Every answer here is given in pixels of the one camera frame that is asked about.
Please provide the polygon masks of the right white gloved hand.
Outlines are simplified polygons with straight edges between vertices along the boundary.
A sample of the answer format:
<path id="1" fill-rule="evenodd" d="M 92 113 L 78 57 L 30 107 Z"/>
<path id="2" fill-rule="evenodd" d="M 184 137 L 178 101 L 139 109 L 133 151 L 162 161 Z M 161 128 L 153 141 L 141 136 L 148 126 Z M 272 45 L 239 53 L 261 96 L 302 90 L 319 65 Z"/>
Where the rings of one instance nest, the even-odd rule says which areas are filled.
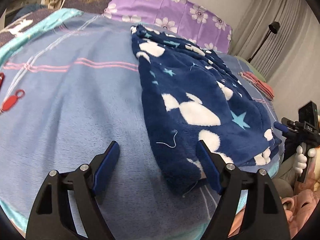
<path id="1" fill-rule="evenodd" d="M 306 152 L 306 143 L 304 142 L 297 147 L 293 170 L 298 176 L 302 175 L 303 171 L 306 170 L 308 165 L 310 165 L 310 168 L 314 170 L 317 153 L 317 148 L 311 148 L 308 150 L 308 152 Z"/>

